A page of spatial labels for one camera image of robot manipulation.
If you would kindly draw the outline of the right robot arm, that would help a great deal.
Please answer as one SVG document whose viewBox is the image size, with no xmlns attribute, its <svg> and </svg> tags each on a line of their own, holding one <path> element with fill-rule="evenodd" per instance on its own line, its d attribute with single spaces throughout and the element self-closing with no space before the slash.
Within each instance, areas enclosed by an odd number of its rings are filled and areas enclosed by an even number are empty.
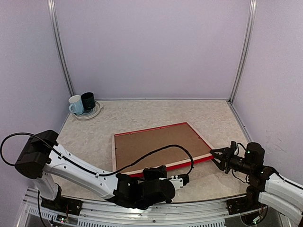
<svg viewBox="0 0 303 227">
<path fill-rule="evenodd" d="M 275 168 L 265 166 L 265 150 L 256 142 L 250 142 L 243 157 L 236 155 L 240 146 L 235 141 L 230 147 L 212 149 L 213 162 L 225 174 L 234 170 L 248 177 L 246 195 L 227 200 L 230 215 L 269 206 L 291 219 L 297 226 L 303 225 L 303 187 L 283 177 Z"/>
</svg>

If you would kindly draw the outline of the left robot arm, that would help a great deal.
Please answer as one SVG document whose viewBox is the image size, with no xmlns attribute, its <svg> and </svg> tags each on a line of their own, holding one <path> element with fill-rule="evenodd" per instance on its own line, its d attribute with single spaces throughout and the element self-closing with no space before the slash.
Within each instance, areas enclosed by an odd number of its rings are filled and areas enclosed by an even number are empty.
<svg viewBox="0 0 303 227">
<path fill-rule="evenodd" d="M 156 203 L 170 203 L 176 189 L 168 179 L 139 182 L 125 174 L 114 174 L 79 159 L 57 142 L 58 133 L 46 130 L 30 135 L 22 149 L 15 169 L 32 179 L 42 198 L 56 210 L 66 206 L 60 187 L 50 175 L 78 184 L 102 199 L 118 206 L 145 210 Z"/>
</svg>

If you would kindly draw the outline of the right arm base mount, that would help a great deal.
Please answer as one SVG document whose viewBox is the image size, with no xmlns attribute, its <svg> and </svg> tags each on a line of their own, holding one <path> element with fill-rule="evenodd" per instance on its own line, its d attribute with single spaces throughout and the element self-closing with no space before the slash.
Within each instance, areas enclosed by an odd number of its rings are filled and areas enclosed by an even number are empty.
<svg viewBox="0 0 303 227">
<path fill-rule="evenodd" d="M 229 215 L 255 210 L 264 206 L 258 201 L 260 190 L 249 186 L 246 189 L 246 195 L 235 199 L 227 200 L 227 209 Z"/>
</svg>

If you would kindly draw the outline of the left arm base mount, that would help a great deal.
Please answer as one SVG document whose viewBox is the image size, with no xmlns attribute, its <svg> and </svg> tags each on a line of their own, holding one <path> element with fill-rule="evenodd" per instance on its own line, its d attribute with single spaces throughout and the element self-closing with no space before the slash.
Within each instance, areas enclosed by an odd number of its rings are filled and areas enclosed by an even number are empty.
<svg viewBox="0 0 303 227">
<path fill-rule="evenodd" d="M 50 210 L 65 213 L 67 215 L 80 215 L 83 201 L 61 196 L 58 192 L 53 201 L 42 199 L 41 206 Z"/>
</svg>

